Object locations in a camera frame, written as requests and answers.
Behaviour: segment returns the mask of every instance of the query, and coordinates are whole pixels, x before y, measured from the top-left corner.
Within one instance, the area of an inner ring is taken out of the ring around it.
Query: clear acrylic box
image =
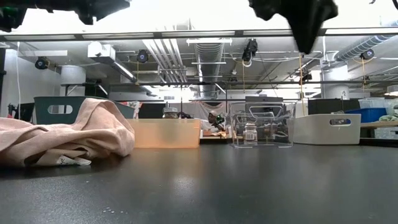
[[[291,147],[296,103],[242,102],[229,105],[227,124],[231,125],[233,146],[252,148],[258,146]],[[257,142],[253,132],[245,127],[256,126]]]

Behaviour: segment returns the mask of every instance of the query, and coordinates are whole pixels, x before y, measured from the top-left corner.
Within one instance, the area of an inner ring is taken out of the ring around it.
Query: wall
[[[11,49],[6,51],[4,69],[7,71],[7,75],[4,76],[2,86],[1,117],[7,116],[9,103],[18,105],[16,53]],[[59,96],[60,75],[58,73],[51,70],[38,70],[34,63],[22,58],[18,58],[18,68],[21,103],[33,103],[35,96]]]

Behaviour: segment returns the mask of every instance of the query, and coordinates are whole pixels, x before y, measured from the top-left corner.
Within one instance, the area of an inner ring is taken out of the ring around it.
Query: teal bin
[[[108,100],[95,96],[38,96],[35,97],[35,110],[37,124],[73,124],[76,121],[80,106],[86,98],[94,98],[99,100]],[[114,102],[121,114],[126,119],[134,118],[134,108]],[[54,113],[51,106],[57,106],[56,109],[62,110],[61,106],[72,107],[71,113]]]

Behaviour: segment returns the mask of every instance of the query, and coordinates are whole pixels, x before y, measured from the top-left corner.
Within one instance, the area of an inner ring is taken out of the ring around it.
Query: ceiling
[[[354,41],[361,39],[361,36],[338,36],[338,37],[326,37],[326,51],[339,51],[344,47],[349,46]],[[256,38],[259,52],[293,52],[295,48],[294,40],[292,37],[258,37]],[[232,44],[225,44],[224,54],[222,61],[225,61],[225,65],[221,65],[220,74],[223,76],[219,80],[228,80],[231,76],[232,70],[235,68],[237,72],[237,78],[239,81],[244,79],[246,81],[282,81],[287,80],[290,74],[299,67],[299,60],[291,60],[289,62],[252,62],[252,65],[248,68],[244,68],[240,63],[235,63],[231,55],[238,59],[241,58],[241,54],[247,45],[248,38],[233,38]],[[157,64],[153,58],[145,64],[140,64],[137,68],[136,63],[129,62],[129,56],[132,56],[133,61],[136,53],[140,49],[146,49],[145,45],[141,40],[109,40],[101,41],[102,44],[111,44],[117,52],[117,58],[120,59],[124,64],[133,72],[138,69],[140,71],[145,70],[157,70]],[[177,39],[178,47],[183,59],[183,63],[186,67],[195,67],[192,62],[196,62],[195,51],[193,44],[188,45],[186,39]],[[120,81],[120,74],[113,70],[109,65],[105,64],[95,64],[91,59],[87,57],[87,48],[90,41],[69,41],[69,42],[25,42],[21,44],[20,51],[25,50],[67,50],[67,57],[50,57],[49,59],[58,65],[84,65],[87,71],[88,78],[100,78],[105,83],[117,83]],[[348,62],[349,69],[349,79],[355,79],[361,77],[365,74],[378,74],[383,71],[398,66],[398,60],[381,60],[381,57],[387,58],[398,58],[398,52],[395,46],[398,44],[398,38],[392,38],[387,42],[378,45],[373,50],[376,53],[374,60],[365,64],[364,70],[360,63],[350,60]],[[308,55],[307,57],[321,56],[317,52],[323,51],[323,40],[318,38],[313,48],[314,53]],[[277,53],[277,54],[256,54],[256,58],[289,58],[298,57],[299,53]],[[303,58],[303,63],[309,62],[311,59]],[[320,70],[320,67],[313,67],[312,70]],[[388,71],[388,73],[393,74],[398,73],[398,69],[393,69]],[[371,77],[373,79],[381,79],[382,76]],[[139,80],[141,82],[158,82],[159,78],[156,74],[140,74]],[[252,86],[246,85],[245,88],[267,88],[269,86],[259,85]],[[234,86],[235,89],[243,89],[243,86]]]

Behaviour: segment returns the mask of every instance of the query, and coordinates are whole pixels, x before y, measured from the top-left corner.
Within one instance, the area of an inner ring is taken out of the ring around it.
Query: plastic storage bin
[[[199,119],[129,119],[136,148],[189,149],[199,147]]]
[[[365,98],[358,100],[361,109],[365,108],[383,108],[385,99],[383,97]]]
[[[341,120],[346,124],[335,124]],[[294,143],[359,144],[360,135],[360,114],[313,114],[294,121]]]
[[[365,108],[359,110],[349,110],[345,111],[346,114],[360,114],[361,115],[361,123],[370,123],[379,121],[381,116],[387,114],[385,108]]]
[[[293,145],[294,117],[295,103],[231,103],[227,119],[233,132],[233,146],[236,148],[291,147]],[[252,136],[252,131],[245,131],[247,124],[256,125],[257,136]],[[245,138],[253,139],[253,137],[257,139],[257,142],[245,142]]]
[[[37,124],[73,124],[76,121],[80,106],[86,98],[108,100],[94,96],[38,96],[35,97]],[[134,108],[114,102],[126,119],[134,118]],[[52,106],[59,109],[58,113],[51,111]]]

